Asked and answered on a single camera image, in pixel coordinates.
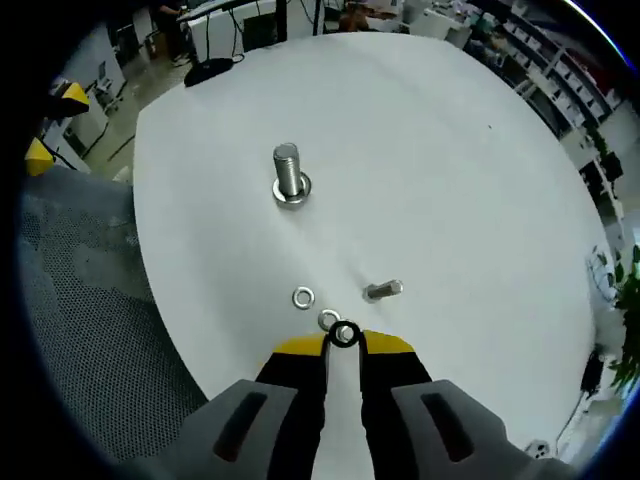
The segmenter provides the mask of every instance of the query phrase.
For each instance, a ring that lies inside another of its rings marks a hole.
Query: potted plant
[[[640,377],[640,248],[634,245],[631,268],[626,272],[622,258],[616,252],[614,278],[609,284],[615,285],[616,296],[614,306],[622,312],[626,334],[622,346],[622,358],[611,364],[616,372],[612,387],[620,390],[627,384],[633,386]]]

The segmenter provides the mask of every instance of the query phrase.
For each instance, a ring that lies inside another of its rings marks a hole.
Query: floor
[[[118,110],[109,113],[104,135],[85,155],[92,172],[102,178],[131,184],[136,124],[140,111],[167,90],[178,85],[189,65],[174,68],[166,58],[150,62],[141,56],[122,69],[127,83]]]

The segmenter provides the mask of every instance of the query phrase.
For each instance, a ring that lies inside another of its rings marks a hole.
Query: small washer
[[[333,323],[331,325],[326,324],[325,320],[327,317],[333,317]],[[335,310],[329,310],[328,308],[325,308],[323,311],[320,312],[320,315],[318,315],[318,325],[325,332],[328,332],[331,326],[339,321],[340,321],[340,314]]]
[[[344,329],[353,331],[353,337],[344,340]],[[349,320],[338,320],[329,329],[329,341],[338,348],[349,348],[354,346],[360,340],[360,327]]]
[[[300,295],[308,295],[309,300],[307,300],[306,302],[301,301]],[[298,287],[293,291],[293,296],[291,297],[291,299],[293,300],[293,304],[296,306],[296,308],[299,308],[300,310],[309,310],[316,301],[316,296],[313,293],[313,290],[311,290],[309,287]]]

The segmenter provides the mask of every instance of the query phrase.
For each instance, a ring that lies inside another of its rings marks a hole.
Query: metal bolt
[[[311,180],[300,171],[298,147],[283,143],[273,150],[273,163],[277,178],[273,183],[273,196],[281,206],[299,206],[311,192]]]
[[[400,280],[389,280],[382,285],[369,285],[364,289],[364,299],[368,302],[376,302],[381,298],[392,297],[402,293],[404,286]]]

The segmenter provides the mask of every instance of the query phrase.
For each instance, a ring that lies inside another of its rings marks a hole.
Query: white tabletop
[[[313,181],[271,197],[273,148]],[[207,397],[255,378],[322,308],[410,342],[430,374],[552,443],[593,346],[585,259],[605,234],[524,100],[446,42],[354,33],[252,51],[138,120],[134,198],[154,298]],[[375,305],[363,287],[404,292]],[[299,285],[316,293],[306,312]],[[357,351],[332,352],[315,478],[373,478]]]

